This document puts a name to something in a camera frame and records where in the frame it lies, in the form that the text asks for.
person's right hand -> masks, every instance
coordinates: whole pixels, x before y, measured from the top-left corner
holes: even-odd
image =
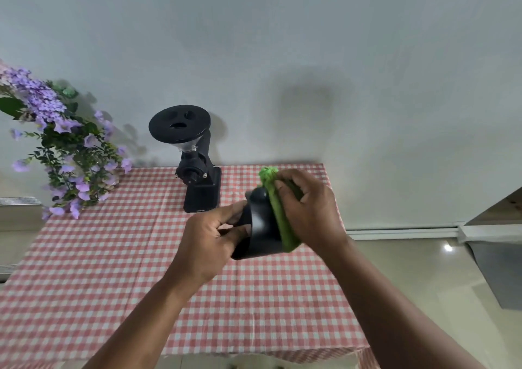
[[[305,171],[291,169],[277,173],[278,180],[292,180],[304,196],[298,201],[289,187],[275,181],[284,212],[294,233],[325,259],[349,241],[337,214],[334,192]]]

red and white checkered tablecloth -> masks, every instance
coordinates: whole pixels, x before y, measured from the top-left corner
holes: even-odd
[[[261,165],[222,167],[221,202],[242,200]],[[303,168],[328,182],[322,164]],[[79,220],[53,216],[0,294],[0,367],[88,359],[170,264],[185,222],[175,168],[136,168]],[[230,260],[181,311],[163,354],[268,353],[311,362],[374,359],[343,292],[309,248]]]

black round lid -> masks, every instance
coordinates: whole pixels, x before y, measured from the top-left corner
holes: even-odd
[[[149,131],[158,141],[192,141],[210,128],[210,114],[195,105],[176,105],[158,112],[149,122]]]

forearm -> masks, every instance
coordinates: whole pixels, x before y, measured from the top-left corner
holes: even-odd
[[[383,369],[483,369],[394,287],[352,240],[323,259],[339,281]]]
[[[197,288],[161,279],[84,369],[154,368],[179,312]]]

person's left hand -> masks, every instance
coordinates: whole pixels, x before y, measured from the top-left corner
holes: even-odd
[[[179,243],[178,252],[165,273],[169,282],[197,289],[212,280],[225,266],[239,241],[248,236],[247,226],[218,229],[239,220],[246,201],[192,215]]]

